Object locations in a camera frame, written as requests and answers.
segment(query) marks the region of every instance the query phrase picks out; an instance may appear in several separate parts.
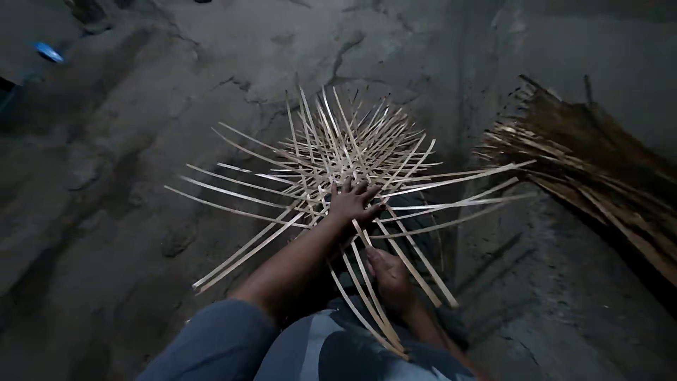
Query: fingers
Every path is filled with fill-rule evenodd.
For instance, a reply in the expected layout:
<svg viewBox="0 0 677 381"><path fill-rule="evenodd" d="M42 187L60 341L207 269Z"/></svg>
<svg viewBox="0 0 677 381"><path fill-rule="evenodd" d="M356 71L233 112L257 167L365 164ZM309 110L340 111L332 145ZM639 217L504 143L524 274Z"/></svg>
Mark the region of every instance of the fingers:
<svg viewBox="0 0 677 381"><path fill-rule="evenodd" d="M372 275L372 277L376 278L376 271L374 271L374 267L372 266L372 263L367 260L367 270L369 270L369 273Z"/></svg>
<svg viewBox="0 0 677 381"><path fill-rule="evenodd" d="M348 175L348 177L346 177L345 180L343 181L343 186L341 187L341 193L350 192L352 182L353 182L353 176Z"/></svg>
<svg viewBox="0 0 677 381"><path fill-rule="evenodd" d="M372 246L367 246L365 251L367 252L368 266L371 267L370 272L373 270L374 272L372 275L377 279L382 277L387 271L385 261L383 260L383 255L380 251L373 248Z"/></svg>
<svg viewBox="0 0 677 381"><path fill-rule="evenodd" d="M362 193L362 194L360 195L360 197L362 197L362 199L363 199L365 202L367 202L367 201L373 199L374 196L376 196L376 195L378 194L378 192L380 192L380 190L381 190L381 185L375 185L375 186L372 186L372 187L369 188L365 193Z"/></svg>
<svg viewBox="0 0 677 381"><path fill-rule="evenodd" d="M364 193L364 190L367 189L367 180L362 180L359 184L353 189L353 193L356 195L361 195Z"/></svg>
<svg viewBox="0 0 677 381"><path fill-rule="evenodd" d="M378 215L383 212L385 209L385 204L384 203L379 203L376 205L373 205L369 207L369 209L364 211L364 214L362 215L363 217L360 218L360 222L363 224L368 224L369 222L373 221Z"/></svg>

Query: person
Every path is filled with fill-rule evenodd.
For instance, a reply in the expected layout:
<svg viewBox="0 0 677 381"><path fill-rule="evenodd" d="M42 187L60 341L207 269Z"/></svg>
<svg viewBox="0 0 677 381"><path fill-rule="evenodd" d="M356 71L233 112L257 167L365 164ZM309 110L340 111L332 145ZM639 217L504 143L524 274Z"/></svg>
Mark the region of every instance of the person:
<svg viewBox="0 0 677 381"><path fill-rule="evenodd" d="M288 309L354 229L351 221L367 224L384 209L367 207L379 190L366 182L353 188L350 177L340 193L332 185L329 214L227 299L199 311L137 381L485 380L416 295L404 263L373 247L366 247L367 267L409 361L379 344L342 300L280 332Z"/></svg>

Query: concrete floor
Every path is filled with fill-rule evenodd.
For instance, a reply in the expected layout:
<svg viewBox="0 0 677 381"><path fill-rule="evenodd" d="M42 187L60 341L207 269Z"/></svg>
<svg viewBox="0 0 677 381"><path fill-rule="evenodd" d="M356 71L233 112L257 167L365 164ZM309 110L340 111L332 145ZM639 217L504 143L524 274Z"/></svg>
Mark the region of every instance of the concrete floor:
<svg viewBox="0 0 677 381"><path fill-rule="evenodd" d="M608 111L677 159L676 15L611 0L137 0L113 12L111 31L77 41L3 120L0 378L133 379L241 281L247 269L199 297L190 287L262 224L162 185L184 163L266 169L209 127L285 137L296 82L392 93L438 139L445 170L472 165L518 74L570 100L589 74ZM442 239L458 246L443 254L470 354L497 379L675 378L675 320L547 195Z"/></svg>

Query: bamboo strip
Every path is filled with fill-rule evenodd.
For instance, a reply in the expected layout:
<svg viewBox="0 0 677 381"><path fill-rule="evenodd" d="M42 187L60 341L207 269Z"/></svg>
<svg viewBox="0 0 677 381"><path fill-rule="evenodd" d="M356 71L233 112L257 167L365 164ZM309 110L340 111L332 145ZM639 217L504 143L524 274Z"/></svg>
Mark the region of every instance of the bamboo strip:
<svg viewBox="0 0 677 381"><path fill-rule="evenodd" d="M215 203L211 203L211 202L209 202L209 201L205 201L205 200L203 200L203 199L199 199L198 197L191 196L191 195L189 195L189 194L187 194L187 193L183 193L183 192L181 192L180 190L176 190L176 189L172 188L171 186L165 185L165 188L166 188L166 189L169 189L170 191L172 191L172 192L174 192L174 193L178 193L178 194L180 194L181 196L187 197L187 198L189 198L189 199L191 199L191 200L197 201L197 202L199 202L199 203L203 203L203 204L205 204L205 205L213 206L213 207L215 207L215 208L217 208L217 209L225 210L225 211L227 211L227 212L239 214L239 215L241 215L241 216L254 217L254 218L258 218L258 219L260 219L260 220L275 222L275 223L278 223L278 224L286 224L286 223L287 223L286 221L279 220L279 219L276 219L276 218L269 218L269 217L259 216L258 214L243 212L243 211L241 211L241 210L231 209L231 208L229 208L229 207L225 207L225 206L222 206L222 205L218 205L218 204L215 204ZM299 228L307 228L307 227L308 227L308 225L304 225L304 224L292 224L292 226L297 226L297 227L299 227Z"/></svg>
<svg viewBox="0 0 677 381"><path fill-rule="evenodd" d="M389 349L390 351L392 351L392 352L395 353L396 355L400 356L400 357L401 357L402 359L404 359L405 361L409 361L409 360L410 360L409 356L407 356L407 355L406 355L405 353L403 353L402 351L397 350L394 346L392 346L389 342L387 342L387 341L386 341L381 335L379 335L378 332L376 332L376 330L374 330L374 328L373 328L373 327L372 327L372 326L364 319L364 317L362 316L362 314L359 313L359 311L357 310L357 308L355 307L355 305L353 304L353 302L352 302L352 301L350 300L350 298L348 297L348 294L345 293L345 290L343 289L343 286L341 285L341 282L339 282L339 278L336 276L336 273L334 272L334 269L332 268L332 265L329 264L329 262L327 262L327 264L329 265L329 270L330 270L330 272L331 272L331 274L332 274L332 278L334 279L334 283L335 283L336 286L338 287L338 290L339 290L339 292L341 293L341 296L343 297L343 300L345 300L346 304L348 304L348 307L353 311L353 313L355 314L355 316L359 319L359 322L362 323L362 325L364 325L364 327L365 327L365 328L366 328L366 329L374 336L374 338L376 338L376 341L378 341L378 342L381 343L381 345L383 345L384 347L386 347L387 349Z"/></svg>
<svg viewBox="0 0 677 381"><path fill-rule="evenodd" d="M294 226L294 222L296 222L296 221L297 221L299 218L301 218L301 217L303 217L303 213L297 214L294 218L292 218L291 220L289 220L289 222L285 223L283 227L279 228L279 229L278 229L276 232L274 232L270 237L266 238L266 240L265 240L264 242L261 242L261 243L260 243L258 246L256 246L252 251L250 251L250 252L247 253L245 256L243 256L241 259L239 259L237 262L235 262L234 264L232 264L228 269L226 269L226 270L223 271L221 274L219 274L218 276L216 276L214 279L212 279L211 281L209 281L206 285L203 285L202 287L200 287L200 294L201 294L202 292L204 292L206 289L208 289L209 287L211 287L211 286L213 286L214 284L216 284L216 282L218 282L218 281L220 281L221 279L223 279L226 275L230 274L230 273L231 273L233 270L235 270L238 266L240 266L240 265L243 264L245 261L247 261L249 258L251 258L251 256L253 256L253 255L256 254L257 252L259 252L259 250L263 249L268 243L270 243L270 241L272 241L272 240L275 239L278 235L282 234L282 232L284 232L285 230L287 230L287 228L288 228L289 226Z"/></svg>
<svg viewBox="0 0 677 381"><path fill-rule="evenodd" d="M488 213L491 213L491 212L497 210L498 208L502 207L503 205L505 205L505 204L500 203L500 204L494 205L492 207L482 209L481 211L474 213L474 214L471 214L467 217L459 218L457 220L453 220L453 221L449 221L449 222L444 222L443 224L438 224L438 225L435 225L435 226L429 226L427 228L412 230L408 233L372 235L371 238L373 238L373 239L388 239L388 238L404 237L406 235L415 235L415 234L427 233L427 232L431 232L433 230L442 229L442 228L446 228L446 227L453 226L453 225L458 225L462 222L472 220L473 218L477 218L479 216L484 216L485 214L488 214Z"/></svg>
<svg viewBox="0 0 677 381"><path fill-rule="evenodd" d="M380 221L376 221L376 224L378 227L381 229L383 234L386 236L388 235L388 230L383 226L383 224ZM431 302L435 305L435 308L439 307L442 305L442 301L435 295L435 292L433 292L433 289L430 288L428 283L423 280L423 277L421 277L421 274L418 273L414 265L409 262L409 258L407 258L404 253L402 252L402 249L399 248L397 242L395 242L394 239L388 238L388 242L390 245L395 249L395 252L397 253L397 256L399 256L400 259L402 259L402 262L404 262L404 265L407 266L407 269L409 272L414 276L414 279L418 283L419 286L423 289L423 292L430 298Z"/></svg>

